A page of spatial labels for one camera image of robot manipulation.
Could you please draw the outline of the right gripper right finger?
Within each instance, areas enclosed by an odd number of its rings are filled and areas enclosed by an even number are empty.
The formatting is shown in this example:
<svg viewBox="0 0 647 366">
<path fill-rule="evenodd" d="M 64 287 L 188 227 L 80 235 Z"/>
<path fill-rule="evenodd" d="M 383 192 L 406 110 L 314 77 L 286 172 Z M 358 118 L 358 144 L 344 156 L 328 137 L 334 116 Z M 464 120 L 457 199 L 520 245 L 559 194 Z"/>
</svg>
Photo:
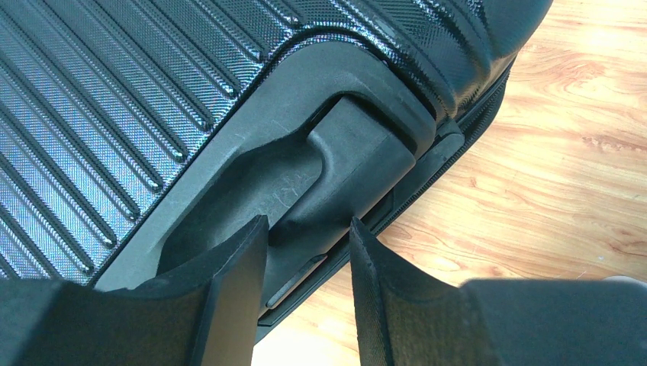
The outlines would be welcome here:
<svg viewBox="0 0 647 366">
<path fill-rule="evenodd" d="M 349 231 L 363 365 L 644 365 L 646 285 L 481 279 L 444 283 Z"/>
</svg>

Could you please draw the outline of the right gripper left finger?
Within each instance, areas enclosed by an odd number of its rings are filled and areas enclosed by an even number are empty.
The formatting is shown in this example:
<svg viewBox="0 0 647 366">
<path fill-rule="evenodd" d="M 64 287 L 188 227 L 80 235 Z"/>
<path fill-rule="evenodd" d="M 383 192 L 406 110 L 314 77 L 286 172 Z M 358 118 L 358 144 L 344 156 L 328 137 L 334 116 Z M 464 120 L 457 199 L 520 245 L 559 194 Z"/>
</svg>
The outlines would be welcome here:
<svg viewBox="0 0 647 366">
<path fill-rule="evenodd" d="M 1 282 L 3 365 L 248 365 L 269 225 L 251 219 L 220 245 L 134 289 Z"/>
</svg>

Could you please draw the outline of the black ribbed hard-shell suitcase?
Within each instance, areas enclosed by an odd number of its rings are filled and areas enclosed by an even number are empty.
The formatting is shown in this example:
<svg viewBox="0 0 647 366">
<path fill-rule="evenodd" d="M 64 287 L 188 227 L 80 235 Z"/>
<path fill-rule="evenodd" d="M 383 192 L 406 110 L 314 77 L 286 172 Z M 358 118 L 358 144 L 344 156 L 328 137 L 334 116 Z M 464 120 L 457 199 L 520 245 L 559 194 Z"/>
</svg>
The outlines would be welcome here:
<svg viewBox="0 0 647 366">
<path fill-rule="evenodd" d="M 118 287 L 117 258 L 236 111 L 301 50 L 384 64 L 459 127 L 372 207 L 383 231 L 494 119 L 548 1 L 3 1 L 1 276 Z"/>
</svg>

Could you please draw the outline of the white three-drawer storage unit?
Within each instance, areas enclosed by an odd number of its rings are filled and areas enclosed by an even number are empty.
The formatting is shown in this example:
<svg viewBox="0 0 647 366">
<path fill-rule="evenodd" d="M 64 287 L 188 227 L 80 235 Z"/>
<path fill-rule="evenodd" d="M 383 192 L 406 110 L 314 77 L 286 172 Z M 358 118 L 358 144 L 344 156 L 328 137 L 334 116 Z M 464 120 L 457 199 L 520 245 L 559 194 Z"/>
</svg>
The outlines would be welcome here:
<svg viewBox="0 0 647 366">
<path fill-rule="evenodd" d="M 638 285 L 641 285 L 643 287 L 647 287 L 647 283 L 645 281 L 640 281 L 640 280 L 638 280 L 636 278 L 631 278 L 631 277 L 628 277 L 628 276 L 620 276 L 620 275 L 611 276 L 611 277 L 605 278 L 605 281 L 631 283 L 631 284 L 638 284 Z"/>
</svg>

